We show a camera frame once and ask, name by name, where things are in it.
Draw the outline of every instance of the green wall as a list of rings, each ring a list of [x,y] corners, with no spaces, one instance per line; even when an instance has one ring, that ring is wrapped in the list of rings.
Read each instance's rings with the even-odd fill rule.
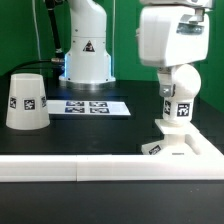
[[[202,78],[201,98],[224,112],[224,1],[216,0],[210,16],[209,53],[197,64]]]
[[[107,50],[112,51],[112,0],[95,0],[108,15]],[[31,0],[0,1],[0,75],[20,63],[37,59]],[[54,56],[53,38],[43,0],[36,0],[42,58]],[[210,13],[211,33],[207,60],[197,63],[201,77],[200,96],[224,112],[224,1],[217,0]],[[135,30],[142,9],[139,0],[116,0],[115,76],[122,80],[157,80],[154,68],[140,64]],[[67,4],[56,8],[60,38],[67,52],[70,47],[70,17]]]

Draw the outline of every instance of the white paper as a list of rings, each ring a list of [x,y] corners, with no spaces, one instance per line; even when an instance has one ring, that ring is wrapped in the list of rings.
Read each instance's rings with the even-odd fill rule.
[[[48,100],[47,105],[49,114],[131,115],[124,102]]]

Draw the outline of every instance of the upside-down cup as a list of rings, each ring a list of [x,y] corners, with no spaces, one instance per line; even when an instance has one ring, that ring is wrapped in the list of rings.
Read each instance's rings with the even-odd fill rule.
[[[43,77],[21,73],[11,76],[6,125],[35,130],[50,124]]]

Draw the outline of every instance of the table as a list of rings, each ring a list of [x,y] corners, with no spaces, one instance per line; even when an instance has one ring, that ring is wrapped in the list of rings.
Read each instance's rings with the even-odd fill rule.
[[[124,101],[131,116],[51,115],[49,127],[5,127],[9,81],[0,78],[1,155],[141,154],[142,144],[163,136],[158,83],[119,81],[100,92],[59,88],[45,80],[48,99]],[[197,98],[194,118],[202,134],[224,150],[224,116]],[[224,181],[1,183],[0,223],[221,224]]]

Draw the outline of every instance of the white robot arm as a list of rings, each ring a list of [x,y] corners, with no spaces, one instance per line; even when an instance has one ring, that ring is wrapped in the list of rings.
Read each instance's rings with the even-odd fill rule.
[[[143,152],[155,154],[154,152],[162,152],[164,150],[161,149],[171,146],[171,154],[177,148],[185,148],[191,154],[185,144],[185,136],[189,130],[192,131],[190,121],[201,79],[197,70],[189,63],[204,60],[207,56],[209,19],[205,10],[211,8],[214,1],[140,2],[147,6],[142,10],[137,31],[139,57],[143,65],[158,68],[164,108],[163,120],[157,121],[157,125],[165,134],[163,141],[143,146]]]
[[[45,1],[51,12],[55,5],[65,0]],[[111,76],[111,57],[106,51],[105,10],[93,0],[67,2],[71,14],[71,49],[65,55],[65,72],[59,77],[60,84],[88,90],[113,86],[115,78]]]
[[[142,4],[180,4],[180,5],[187,5],[191,7],[203,7],[203,8],[213,8],[214,7],[214,0],[140,0]]]

